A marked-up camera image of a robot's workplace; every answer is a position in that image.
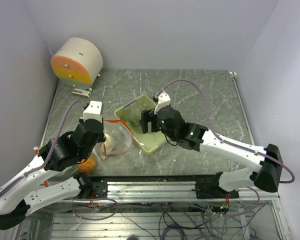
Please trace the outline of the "green netted toy melon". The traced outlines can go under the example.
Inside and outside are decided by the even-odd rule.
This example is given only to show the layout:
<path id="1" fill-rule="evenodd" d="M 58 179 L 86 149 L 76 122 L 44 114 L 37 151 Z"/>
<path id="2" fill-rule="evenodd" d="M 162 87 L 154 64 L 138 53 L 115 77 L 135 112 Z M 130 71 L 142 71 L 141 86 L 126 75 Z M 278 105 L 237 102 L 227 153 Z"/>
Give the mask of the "green netted toy melon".
<path id="1" fill-rule="evenodd" d="M 127 121 L 133 126 L 139 126 L 142 118 L 142 112 L 146 110 L 143 105 L 133 105 L 126 110 Z"/>

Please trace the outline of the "white toy garlic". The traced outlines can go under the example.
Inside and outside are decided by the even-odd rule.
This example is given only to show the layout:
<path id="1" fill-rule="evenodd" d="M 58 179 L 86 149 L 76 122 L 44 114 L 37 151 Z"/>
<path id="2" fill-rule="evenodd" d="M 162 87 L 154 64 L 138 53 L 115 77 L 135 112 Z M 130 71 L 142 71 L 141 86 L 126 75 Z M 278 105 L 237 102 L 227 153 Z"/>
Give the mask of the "white toy garlic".
<path id="1" fill-rule="evenodd" d="M 112 137 L 107 133 L 104 134 L 104 137 L 105 137 L 105 142 L 104 142 L 105 149 L 106 151 L 111 152 L 112 149 L 114 148 L 114 141 Z"/>

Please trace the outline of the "spare clear zip bag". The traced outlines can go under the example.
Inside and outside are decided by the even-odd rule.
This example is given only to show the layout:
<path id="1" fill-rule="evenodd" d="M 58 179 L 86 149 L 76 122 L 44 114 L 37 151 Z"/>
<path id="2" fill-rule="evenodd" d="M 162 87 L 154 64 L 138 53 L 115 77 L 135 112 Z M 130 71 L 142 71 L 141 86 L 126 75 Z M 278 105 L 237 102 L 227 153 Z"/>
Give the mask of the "spare clear zip bag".
<path id="1" fill-rule="evenodd" d="M 111 136 L 114 147 L 112 151 L 106 151 L 104 143 L 100 142 L 95 145 L 93 153 L 96 154 L 99 159 L 126 153 L 134 141 L 134 135 L 130 127 L 121 119 L 104 120 L 103 126 L 104 134 L 107 133 Z"/>

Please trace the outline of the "orange toy pineapple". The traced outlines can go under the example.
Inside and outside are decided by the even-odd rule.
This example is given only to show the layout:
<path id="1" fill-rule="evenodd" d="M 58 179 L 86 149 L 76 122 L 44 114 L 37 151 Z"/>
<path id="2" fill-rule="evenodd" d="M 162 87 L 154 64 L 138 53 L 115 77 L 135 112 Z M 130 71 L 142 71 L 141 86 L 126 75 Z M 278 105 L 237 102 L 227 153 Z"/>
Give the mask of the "orange toy pineapple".
<path id="1" fill-rule="evenodd" d="M 77 163 L 77 170 L 80 173 L 91 174 L 97 168 L 97 158 L 92 153 L 87 159 L 83 159 L 82 161 Z"/>

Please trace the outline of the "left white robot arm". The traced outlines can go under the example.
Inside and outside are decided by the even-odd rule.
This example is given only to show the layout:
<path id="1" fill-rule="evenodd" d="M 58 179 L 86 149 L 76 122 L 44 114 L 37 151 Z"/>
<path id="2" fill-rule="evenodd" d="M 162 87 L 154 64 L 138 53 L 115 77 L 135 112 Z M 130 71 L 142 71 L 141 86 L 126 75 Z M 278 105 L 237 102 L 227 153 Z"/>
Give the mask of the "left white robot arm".
<path id="1" fill-rule="evenodd" d="M 42 189 L 39 185 L 87 160 L 95 145 L 105 140 L 102 119 L 82 120 L 74 131 L 51 139 L 21 172 L 0 187 L 0 230 L 13 228 L 35 211 L 60 200 L 88 198 L 94 185 L 85 173 Z"/>

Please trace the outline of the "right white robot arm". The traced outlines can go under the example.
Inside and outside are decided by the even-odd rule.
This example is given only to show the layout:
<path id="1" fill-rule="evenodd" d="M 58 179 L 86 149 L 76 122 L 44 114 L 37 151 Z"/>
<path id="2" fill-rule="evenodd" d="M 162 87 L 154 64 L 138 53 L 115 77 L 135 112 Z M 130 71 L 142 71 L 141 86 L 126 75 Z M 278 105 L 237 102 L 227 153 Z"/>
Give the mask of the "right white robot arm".
<path id="1" fill-rule="evenodd" d="M 186 122 L 180 112 L 169 105 L 158 111 L 142 110 L 139 123 L 144 134 L 149 131 L 148 124 L 151 124 L 152 132 L 161 132 L 176 146 L 214 153 L 244 165 L 243 169 L 214 175 L 210 192 L 216 198 L 246 187 L 257 187 L 268 193 L 278 191 L 283 161 L 276 145 L 249 145 L 218 135 L 206 126 Z"/>

